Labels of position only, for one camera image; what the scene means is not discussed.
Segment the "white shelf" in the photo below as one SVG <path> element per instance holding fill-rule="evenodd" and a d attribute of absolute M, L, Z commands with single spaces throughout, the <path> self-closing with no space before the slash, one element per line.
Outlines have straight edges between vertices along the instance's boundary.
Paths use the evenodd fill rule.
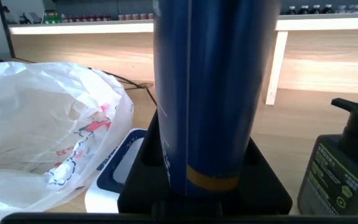
<path fill-rule="evenodd" d="M 358 30 L 358 14 L 279 16 L 276 30 Z"/>
<path fill-rule="evenodd" d="M 75 22 L 9 26 L 12 35 L 32 34 L 114 34 L 153 32 L 153 20 Z"/>
<path fill-rule="evenodd" d="M 153 32 L 153 29 L 153 20 L 9 26 L 12 35 L 140 33 Z M 276 25 L 277 31 L 357 29 L 358 14 L 279 16 Z"/>

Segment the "white device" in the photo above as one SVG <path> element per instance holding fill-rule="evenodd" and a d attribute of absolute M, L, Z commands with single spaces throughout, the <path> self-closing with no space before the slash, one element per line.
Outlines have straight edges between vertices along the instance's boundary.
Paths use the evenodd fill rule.
<path fill-rule="evenodd" d="M 88 213 L 118 213 L 117 201 L 129 171 L 146 135 L 144 129 L 132 129 L 107 162 L 85 195 Z"/>

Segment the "gold stripe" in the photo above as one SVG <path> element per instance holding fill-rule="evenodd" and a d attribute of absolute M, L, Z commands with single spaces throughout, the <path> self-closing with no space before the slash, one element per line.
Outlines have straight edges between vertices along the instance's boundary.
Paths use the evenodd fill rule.
<path fill-rule="evenodd" d="M 207 175 L 200 174 L 195 171 L 192 167 L 187 165 L 187 178 L 188 180 L 202 189 L 210 191 L 227 191 L 237 187 L 239 177 L 229 178 L 214 178 L 208 177 Z"/>

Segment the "white plastic bag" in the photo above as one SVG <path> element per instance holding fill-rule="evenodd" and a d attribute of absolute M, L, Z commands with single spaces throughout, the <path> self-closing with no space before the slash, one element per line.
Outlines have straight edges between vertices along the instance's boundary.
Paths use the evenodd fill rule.
<path fill-rule="evenodd" d="M 123 86 L 74 63 L 0 63 L 0 220 L 89 187 L 132 126 Z"/>

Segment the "bottle label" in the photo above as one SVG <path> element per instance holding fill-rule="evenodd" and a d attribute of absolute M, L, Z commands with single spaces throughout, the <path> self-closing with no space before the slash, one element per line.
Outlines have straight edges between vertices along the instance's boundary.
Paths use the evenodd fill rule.
<path fill-rule="evenodd" d="M 325 209 L 343 215 L 358 194 L 358 178 L 345 168 L 322 144 L 307 174 L 307 182 Z"/>

